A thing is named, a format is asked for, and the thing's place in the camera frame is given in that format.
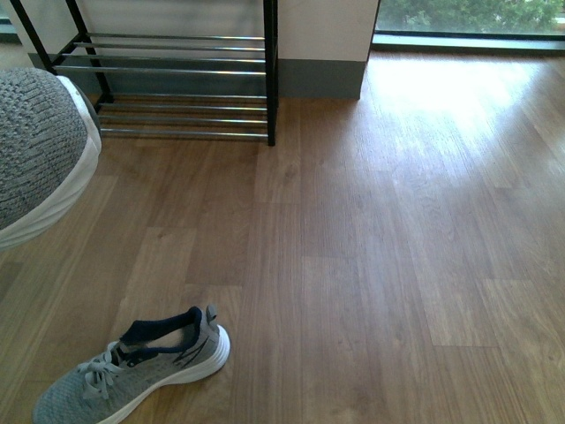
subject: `shoe tongue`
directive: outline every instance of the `shoe tongue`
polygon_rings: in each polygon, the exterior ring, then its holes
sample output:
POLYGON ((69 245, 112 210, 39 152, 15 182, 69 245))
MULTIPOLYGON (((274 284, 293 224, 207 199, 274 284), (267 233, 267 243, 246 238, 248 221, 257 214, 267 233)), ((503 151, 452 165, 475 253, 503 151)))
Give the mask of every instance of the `shoe tongue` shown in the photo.
POLYGON ((123 342, 119 342, 116 347, 112 350, 112 364, 119 366, 120 363, 125 360, 125 358, 132 352, 137 351, 142 348, 143 345, 134 344, 127 345, 123 342))

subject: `shoe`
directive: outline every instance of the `shoe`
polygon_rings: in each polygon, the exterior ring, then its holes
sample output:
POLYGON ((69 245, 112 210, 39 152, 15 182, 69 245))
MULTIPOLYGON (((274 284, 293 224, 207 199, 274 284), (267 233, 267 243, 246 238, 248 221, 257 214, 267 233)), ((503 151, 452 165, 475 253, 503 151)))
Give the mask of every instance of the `shoe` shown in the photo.
POLYGON ((218 371, 230 354, 214 306, 161 321, 136 321, 108 350, 47 389, 34 424, 116 424, 151 392, 218 371))

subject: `rack leg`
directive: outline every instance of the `rack leg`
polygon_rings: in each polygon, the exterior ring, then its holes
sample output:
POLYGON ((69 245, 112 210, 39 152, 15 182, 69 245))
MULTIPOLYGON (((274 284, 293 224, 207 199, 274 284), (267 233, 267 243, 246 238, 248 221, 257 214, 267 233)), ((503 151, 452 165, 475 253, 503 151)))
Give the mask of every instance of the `rack leg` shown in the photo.
POLYGON ((24 5, 19 0, 10 0, 10 3, 11 6, 16 11, 16 14, 18 14, 18 18, 22 23, 22 25, 24 26, 24 29, 26 29, 26 33, 29 36, 29 39, 31 40, 32 44, 34 45, 35 51, 37 51, 37 54, 39 55, 43 67, 45 68, 46 71, 49 71, 57 75, 57 72, 55 71, 51 63, 51 58, 49 57, 47 50, 45 50, 45 46, 43 46, 43 43, 41 42, 41 39, 39 38, 37 31, 35 31, 35 27, 32 24, 31 19, 27 15, 24 5))

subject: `tree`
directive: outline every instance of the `tree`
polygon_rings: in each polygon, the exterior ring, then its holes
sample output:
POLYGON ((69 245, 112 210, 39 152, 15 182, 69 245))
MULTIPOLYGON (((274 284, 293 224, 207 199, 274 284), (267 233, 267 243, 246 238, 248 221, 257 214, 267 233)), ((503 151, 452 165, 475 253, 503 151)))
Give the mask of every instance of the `tree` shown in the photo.
POLYGON ((381 0, 377 27, 396 31, 547 34, 563 0, 381 0))

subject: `white midsole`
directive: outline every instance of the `white midsole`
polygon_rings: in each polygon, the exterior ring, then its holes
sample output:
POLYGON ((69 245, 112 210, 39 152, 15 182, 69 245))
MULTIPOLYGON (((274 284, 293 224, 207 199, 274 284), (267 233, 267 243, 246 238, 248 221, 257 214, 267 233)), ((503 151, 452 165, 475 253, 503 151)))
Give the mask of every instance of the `white midsole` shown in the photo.
POLYGON ((98 424, 117 424, 125 419, 133 410, 152 392, 159 389, 162 386, 168 384, 185 384, 188 382, 196 382, 209 375, 212 375, 228 360, 230 356, 230 337, 222 326, 218 326, 220 329, 220 339, 218 341, 218 348, 215 350, 214 354, 205 360, 204 362, 179 371, 176 374, 169 375, 167 378, 163 378, 159 382, 156 382, 153 386, 149 387, 139 396, 134 398, 129 404, 124 406, 119 411, 115 412, 113 415, 109 416, 107 419, 98 422, 98 424))

